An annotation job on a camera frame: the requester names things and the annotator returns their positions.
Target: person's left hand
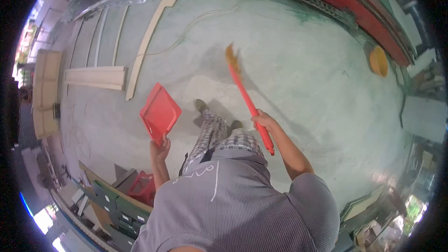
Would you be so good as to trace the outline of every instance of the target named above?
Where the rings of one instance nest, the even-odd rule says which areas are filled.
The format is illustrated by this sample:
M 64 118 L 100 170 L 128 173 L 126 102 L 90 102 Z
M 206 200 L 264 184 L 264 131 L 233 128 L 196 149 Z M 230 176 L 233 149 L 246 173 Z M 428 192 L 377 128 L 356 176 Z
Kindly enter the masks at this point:
M 167 138 L 167 135 L 163 135 L 163 143 L 158 146 L 155 140 L 151 140 L 149 143 L 149 153 L 152 160 L 156 162 L 163 162 L 168 156 L 169 149 L 171 148 L 171 141 Z

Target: red dustpan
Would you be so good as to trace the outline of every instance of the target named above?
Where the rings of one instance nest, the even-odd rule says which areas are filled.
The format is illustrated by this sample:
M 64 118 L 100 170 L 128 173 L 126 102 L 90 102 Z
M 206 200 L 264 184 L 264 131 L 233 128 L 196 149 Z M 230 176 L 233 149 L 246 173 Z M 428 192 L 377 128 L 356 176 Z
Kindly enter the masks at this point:
M 181 113 L 181 108 L 165 88 L 157 83 L 149 93 L 145 107 L 140 110 L 140 117 L 151 139 L 160 145 L 163 134 L 171 131 Z

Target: red broom handle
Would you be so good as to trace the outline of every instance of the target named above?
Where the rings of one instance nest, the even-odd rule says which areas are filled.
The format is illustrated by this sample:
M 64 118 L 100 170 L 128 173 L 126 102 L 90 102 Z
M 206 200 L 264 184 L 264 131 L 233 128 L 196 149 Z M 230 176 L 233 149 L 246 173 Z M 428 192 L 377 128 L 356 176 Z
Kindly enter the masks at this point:
M 246 89 L 243 87 L 243 84 L 241 83 L 241 80 L 239 76 L 237 76 L 235 70 L 233 67 L 229 64 L 228 65 L 230 69 L 230 74 L 232 75 L 233 81 L 235 81 L 235 84 L 237 84 L 238 89 L 241 92 L 241 95 L 243 95 L 244 101 L 246 102 L 247 107 L 249 108 L 250 114 L 252 117 L 259 116 L 258 110 L 255 108 L 254 103 L 250 99 L 249 95 L 246 92 Z M 266 147 L 266 149 L 269 151 L 269 153 L 273 156 L 274 155 L 274 144 L 272 143 L 271 137 L 269 136 L 269 133 L 267 132 L 266 128 L 264 126 L 261 126 L 259 123 L 256 123 L 257 130 L 261 135 L 261 139 L 263 140 L 263 144 Z

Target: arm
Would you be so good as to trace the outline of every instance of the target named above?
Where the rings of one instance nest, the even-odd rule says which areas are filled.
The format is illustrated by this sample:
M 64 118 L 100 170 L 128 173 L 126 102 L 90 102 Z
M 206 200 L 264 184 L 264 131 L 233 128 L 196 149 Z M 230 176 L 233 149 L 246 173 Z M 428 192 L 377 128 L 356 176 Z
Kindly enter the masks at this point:
M 159 190 L 165 182 L 170 181 L 165 160 L 168 156 L 171 141 L 166 134 L 163 136 L 163 143 L 157 146 L 154 140 L 149 145 L 152 173 L 154 175 L 155 190 Z
M 252 117 L 251 120 L 258 122 L 264 126 L 269 133 L 271 133 L 280 154 L 283 159 L 284 166 L 291 180 L 301 175 L 302 173 L 314 174 L 313 167 L 306 159 L 305 155 L 297 148 L 297 146 L 291 141 L 289 136 L 281 128 L 276 120 L 271 118 L 268 114 L 258 109 L 259 116 Z

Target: red plastic stool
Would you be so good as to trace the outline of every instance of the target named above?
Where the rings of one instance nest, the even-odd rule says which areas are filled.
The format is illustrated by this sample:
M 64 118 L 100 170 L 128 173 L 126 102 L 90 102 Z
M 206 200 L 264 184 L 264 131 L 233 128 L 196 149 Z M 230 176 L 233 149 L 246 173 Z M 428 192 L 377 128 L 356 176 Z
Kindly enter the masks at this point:
M 129 188 L 128 196 L 149 206 L 154 206 L 155 184 L 153 174 L 140 171 Z

